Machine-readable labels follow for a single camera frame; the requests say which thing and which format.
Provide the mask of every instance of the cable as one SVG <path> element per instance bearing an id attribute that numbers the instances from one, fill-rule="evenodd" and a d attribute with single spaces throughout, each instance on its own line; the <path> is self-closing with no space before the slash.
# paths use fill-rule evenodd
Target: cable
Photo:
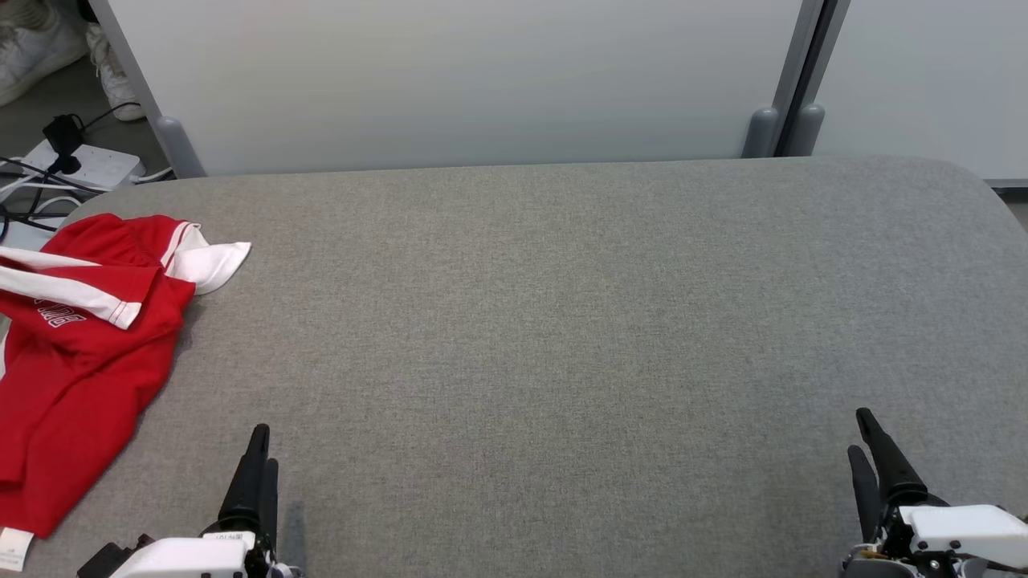
<path id="1" fill-rule="evenodd" d="M 30 213 L 32 213 L 33 216 L 35 216 L 36 214 L 40 213 L 43 209 L 45 209 L 45 208 L 49 207 L 50 205 L 53 205 L 54 203 L 58 203 L 60 201 L 67 201 L 68 203 L 74 203 L 76 207 L 81 207 L 82 206 L 82 204 L 79 203 L 79 201 L 77 198 L 75 198 L 74 196 L 54 196 L 53 198 L 50 198 L 48 201 L 44 201 L 43 203 L 41 203 L 39 205 L 39 207 L 36 207 L 35 211 L 30 211 Z"/>
<path id="2" fill-rule="evenodd" d="M 36 227 L 36 228 L 41 228 L 43 230 L 48 230 L 50 232 L 57 232 L 57 230 L 58 230 L 56 227 L 44 225 L 42 223 L 37 223 L 37 222 L 33 221 L 32 219 L 30 219 L 29 217 L 23 217 L 19 213 L 9 213 L 3 207 L 0 207 L 0 217 L 3 217 L 4 219 L 10 219 L 12 221 L 15 221 L 15 222 L 19 222 L 19 223 L 22 223 L 22 224 L 26 224 L 26 225 L 29 225 L 31 227 Z"/>
<path id="3" fill-rule="evenodd" d="M 105 113 L 101 114 L 100 116 L 98 116 L 98 117 L 94 118 L 93 120 L 90 120 L 90 121 L 86 122 L 86 123 L 85 123 L 85 125 L 84 125 L 84 127 L 82 127 L 82 132 L 84 133 L 84 132 L 86 131 L 86 129 L 88 129 L 89 127 L 93 127 L 94 124 L 96 124 L 96 123 L 97 123 L 97 121 L 98 121 L 98 120 L 100 120 L 100 119 L 102 119 L 102 118 L 106 117 L 106 116 L 107 116 L 108 114 L 110 114 L 110 113 L 114 112 L 115 110 L 117 110 L 117 109 L 119 109 L 119 108 L 124 108 L 124 107 L 126 107 L 126 106 L 133 106 L 133 105 L 135 105 L 135 106 L 140 106 L 140 104 L 139 104 L 139 103 L 121 103 L 121 104 L 119 104 L 118 106 L 116 106 L 116 107 L 112 108 L 111 110 L 108 110 L 107 112 L 105 112 Z"/>
<path id="4" fill-rule="evenodd" d="M 153 181 L 162 180 L 161 177 L 167 176 L 171 172 L 172 172 L 172 168 L 169 167 L 168 169 L 164 169 L 163 171 L 157 171 L 156 173 L 154 173 L 152 175 L 149 175 L 149 176 L 146 176 L 146 177 L 137 177 L 137 176 L 133 175 L 133 176 L 128 177 L 128 180 L 132 181 L 132 182 L 134 182 L 134 183 L 149 183 L 149 182 L 153 182 Z"/>
<path id="5" fill-rule="evenodd" d="M 37 188 L 36 194 L 32 196 L 32 205 L 29 206 L 30 215 L 36 212 L 36 209 L 39 207 L 39 200 L 42 197 L 43 197 L 43 189 Z"/>
<path id="6" fill-rule="evenodd" d="M 79 190 L 84 190 L 86 192 L 91 192 L 94 194 L 103 194 L 105 192 L 108 192 L 106 190 L 101 190 L 101 189 L 96 189 L 96 188 L 89 188 L 89 187 L 87 187 L 85 185 L 80 185 L 78 183 L 74 183 L 74 182 L 69 181 L 67 179 L 63 179 L 63 178 L 61 178 L 61 177 L 59 177 L 57 175 L 51 175 L 51 174 L 47 173 L 46 171 L 44 171 L 42 169 L 33 167 L 32 165 L 26 165 L 25 162 L 22 162 L 21 160 L 17 160 L 15 158 L 8 158 L 6 156 L 0 156 L 0 160 L 2 160 L 3 162 L 10 162 L 11 165 L 16 165 L 16 166 L 19 166 L 19 167 L 21 167 L 23 169 L 31 169 L 32 171 L 35 171 L 35 172 L 39 173 L 40 175 L 43 175 L 44 177 L 49 177 L 49 178 L 53 179 L 54 181 L 57 181 L 59 183 L 64 183 L 66 185 L 75 187 L 75 188 L 77 188 Z"/>
<path id="7" fill-rule="evenodd" d="M 39 188 L 52 188 L 52 189 L 57 189 L 57 190 L 79 190 L 79 188 L 77 186 L 51 185 L 49 183 L 43 183 L 43 182 L 31 183 L 29 186 L 37 186 Z M 101 192 L 110 192 L 111 191 L 111 189 L 109 189 L 109 188 L 98 188 L 97 190 L 99 190 Z"/>
<path id="8" fill-rule="evenodd" d="M 70 213 L 7 213 L 7 216 L 23 217 L 26 219 L 63 219 L 68 215 Z"/>
<path id="9" fill-rule="evenodd" d="M 11 193 L 14 192 L 15 189 L 23 188 L 23 187 L 36 187 L 38 189 L 50 188 L 50 189 L 64 190 L 64 191 L 68 192 L 69 196 L 74 197 L 79 203 L 84 203 L 84 201 L 85 201 L 81 196 L 75 194 L 74 191 L 78 190 L 78 187 L 71 187 L 71 186 L 64 186 L 64 185 L 51 185 L 51 184 L 42 183 L 42 182 L 37 183 L 37 182 L 35 182 L 35 181 L 32 180 L 32 179 L 35 179 L 35 178 L 36 177 L 30 175 L 29 177 L 26 177 L 24 179 L 14 181 L 14 182 L 12 182 L 10 184 L 4 185 L 3 187 L 0 187 L 0 203 L 3 203 L 4 201 L 6 201 L 7 197 L 10 196 Z"/>
<path id="10" fill-rule="evenodd" d="M 6 185 L 0 187 L 0 203 L 3 203 L 4 201 L 7 201 L 7 197 L 10 196 L 11 193 L 13 193 L 15 190 L 17 190 L 17 189 L 20 189 L 20 188 L 22 188 L 24 186 L 31 186 L 28 183 L 29 183 L 29 181 L 32 181 L 36 177 L 34 175 L 29 175 L 28 177 L 22 177 L 21 179 L 14 181 L 12 183 L 9 183 L 9 184 L 6 184 Z"/>

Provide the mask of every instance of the white cable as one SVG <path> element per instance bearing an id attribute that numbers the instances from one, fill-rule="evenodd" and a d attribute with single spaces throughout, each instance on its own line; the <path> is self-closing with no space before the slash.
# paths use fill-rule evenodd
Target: white cable
<path id="1" fill-rule="evenodd" d="M 25 160 L 25 158 L 21 156 L 8 156 L 7 158 L 10 158 L 11 160 Z M 3 167 L 6 164 L 6 160 L 0 160 L 0 167 Z"/>
<path id="2" fill-rule="evenodd" d="M 168 169 L 164 169 L 163 171 L 157 171 L 156 173 L 154 173 L 154 174 L 152 174 L 152 175 L 150 175 L 148 177 L 137 177 L 137 176 L 133 175 L 132 177 L 128 177 L 128 180 L 132 181 L 132 182 L 134 182 L 134 183 L 148 183 L 148 182 L 151 182 L 151 181 L 155 181 L 155 180 L 159 179 L 160 177 L 163 177 L 164 175 L 167 175 L 168 173 L 171 173 L 171 172 L 172 172 L 172 168 L 169 167 Z"/>
<path id="3" fill-rule="evenodd" d="M 28 184 L 28 182 L 35 178 L 36 178 L 35 175 L 29 175 L 28 177 L 22 177 L 21 179 L 12 183 L 8 183 L 0 187 L 0 203 L 7 201 L 7 197 L 10 196 L 11 193 L 22 188 L 23 186 L 31 186 Z"/>
<path id="4" fill-rule="evenodd" d="M 27 184 L 25 186 L 34 186 L 34 187 L 39 187 L 39 188 L 56 188 L 58 190 L 82 190 L 81 188 L 79 188 L 77 186 L 51 185 L 50 183 L 29 183 L 29 184 Z M 104 188 L 102 186 L 93 186 L 93 187 L 89 187 L 89 188 L 93 188 L 93 189 L 96 189 L 96 190 L 102 190 L 104 192 L 110 192 L 111 190 L 113 190 L 113 189 L 109 189 L 109 188 Z"/>
<path id="5" fill-rule="evenodd" d="M 50 205 L 53 205 L 54 203 L 58 203 L 59 201 L 67 201 L 68 203 L 74 203 L 76 207 L 82 206 L 82 204 L 79 203 L 78 200 L 73 196 L 54 196 L 53 198 L 40 203 L 39 207 L 36 207 L 36 212 L 42 213 L 43 209 L 49 207 Z"/>

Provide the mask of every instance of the white wall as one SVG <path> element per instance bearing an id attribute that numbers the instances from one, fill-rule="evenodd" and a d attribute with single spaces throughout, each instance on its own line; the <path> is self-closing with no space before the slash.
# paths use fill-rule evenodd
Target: white wall
<path id="1" fill-rule="evenodd" d="M 111 0 L 209 174 L 738 156 L 801 0 Z"/>
<path id="2" fill-rule="evenodd" d="M 853 0 L 814 154 L 914 154 L 1028 178 L 1028 2 Z"/>

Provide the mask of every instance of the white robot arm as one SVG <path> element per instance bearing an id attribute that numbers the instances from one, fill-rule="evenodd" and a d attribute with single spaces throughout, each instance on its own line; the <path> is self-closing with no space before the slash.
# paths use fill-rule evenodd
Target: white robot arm
<path id="1" fill-rule="evenodd" d="M 135 548 L 109 543 L 78 578 L 302 578 L 276 557 L 279 463 L 267 459 L 270 431 L 254 428 L 218 512 L 198 538 L 143 535 Z"/>
<path id="2" fill-rule="evenodd" d="M 843 578 L 1028 577 L 1028 525 L 992 505 L 951 507 L 928 493 L 871 410 L 856 411 L 864 450 L 849 447 L 864 543 L 843 559 Z"/>

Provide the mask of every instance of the floor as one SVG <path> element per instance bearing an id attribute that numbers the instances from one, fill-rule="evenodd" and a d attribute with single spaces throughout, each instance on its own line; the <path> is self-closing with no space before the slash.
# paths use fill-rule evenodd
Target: floor
<path id="1" fill-rule="evenodd" d="M 1028 189 L 1012 191 L 1003 194 L 1003 201 L 1014 213 L 1014 216 L 1021 221 L 1021 226 L 1028 230 Z"/>
<path id="2" fill-rule="evenodd" d="M 110 109 L 107 97 L 97 77 L 97 70 L 85 57 L 75 64 L 46 77 L 19 100 L 0 107 L 0 155 L 25 156 L 43 140 L 43 127 L 60 114 L 78 114 L 88 122 Z M 113 115 L 89 129 L 86 144 L 135 154 L 143 159 L 147 173 L 168 167 L 149 122 L 121 122 Z M 7 201 L 12 210 L 25 210 L 26 196 L 34 191 L 25 189 Z"/>

